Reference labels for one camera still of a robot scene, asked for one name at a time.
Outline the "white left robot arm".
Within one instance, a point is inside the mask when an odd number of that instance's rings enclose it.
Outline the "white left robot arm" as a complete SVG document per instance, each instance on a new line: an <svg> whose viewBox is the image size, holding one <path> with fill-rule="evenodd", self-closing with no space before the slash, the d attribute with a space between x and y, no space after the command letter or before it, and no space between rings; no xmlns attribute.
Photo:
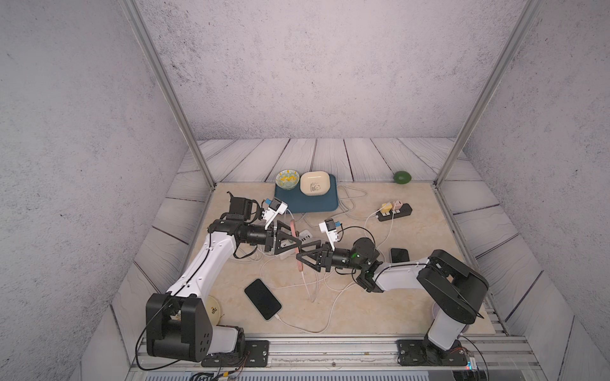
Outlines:
<svg viewBox="0 0 610 381"><path fill-rule="evenodd" d="M265 252L282 253L281 241L300 241L288 234L288 225L275 222L287 203L278 198L258 203L230 196L228 212L209 225L201 248L185 273L165 293L153 294L146 303L146 327L141 339L147 354L176 363L203 362L213 355L242 358L246 340L238 327L211 323L205 302L227 260L237 256L240 244Z"/></svg>

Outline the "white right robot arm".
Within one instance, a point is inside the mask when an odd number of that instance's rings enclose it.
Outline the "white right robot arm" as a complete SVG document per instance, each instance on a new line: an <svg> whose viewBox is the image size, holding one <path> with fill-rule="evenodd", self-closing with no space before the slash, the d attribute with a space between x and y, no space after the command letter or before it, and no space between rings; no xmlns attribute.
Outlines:
<svg viewBox="0 0 610 381"><path fill-rule="evenodd" d="M423 260L398 264L384 263L380 255L372 239L363 237L351 249L318 241L303 244L296 258L317 272L333 268L357 271L354 282L369 293L424 290L439 308L426 340L438 350L450 351L466 327L481 317L479 310L489 290L488 281L442 249Z"/></svg>

